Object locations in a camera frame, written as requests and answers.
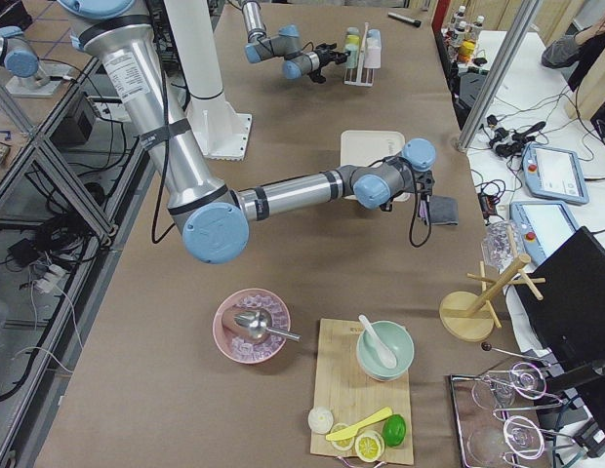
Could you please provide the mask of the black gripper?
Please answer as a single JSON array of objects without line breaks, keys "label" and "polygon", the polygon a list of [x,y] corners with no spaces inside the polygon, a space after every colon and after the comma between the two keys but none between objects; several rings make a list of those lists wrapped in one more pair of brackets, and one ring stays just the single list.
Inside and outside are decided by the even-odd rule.
[{"label": "black gripper", "polygon": [[311,53],[312,68],[307,74],[313,83],[325,83],[326,78],[321,73],[321,68],[333,62],[335,64],[344,64],[349,58],[349,52],[336,51],[337,44],[322,43],[317,45]]},{"label": "black gripper", "polygon": [[[431,170],[424,172],[410,169],[411,174],[411,192],[417,200],[420,200],[419,218],[424,224],[431,224],[431,208],[430,201],[432,188],[434,185],[434,177]],[[380,210],[385,213],[391,213],[393,210],[393,199],[390,198],[385,203],[380,205]]]}]

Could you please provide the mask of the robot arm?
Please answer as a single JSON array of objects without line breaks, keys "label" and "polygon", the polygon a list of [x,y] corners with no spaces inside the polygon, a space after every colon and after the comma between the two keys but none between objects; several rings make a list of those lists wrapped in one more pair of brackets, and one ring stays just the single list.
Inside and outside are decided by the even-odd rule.
[{"label": "robot arm", "polygon": [[247,30],[245,54],[249,63],[282,58],[282,72],[287,79],[308,76],[312,82],[319,84],[326,81],[322,75],[323,67],[332,62],[346,63],[348,53],[338,52],[336,43],[320,43],[305,51],[294,24],[283,26],[276,35],[269,36],[262,22],[259,2],[239,1],[238,4]]},{"label": "robot arm", "polygon": [[436,158],[415,138],[368,166],[346,165],[315,175],[230,189],[208,166],[212,158],[242,158],[252,118],[225,98],[212,22],[203,1],[169,1],[165,11],[187,82],[188,106],[175,97],[157,53],[152,14],[143,1],[66,1],[75,48],[99,59],[161,175],[168,211],[186,249],[212,264],[245,249],[249,224],[299,208],[353,197],[363,207],[389,210],[414,194],[430,213]]}]

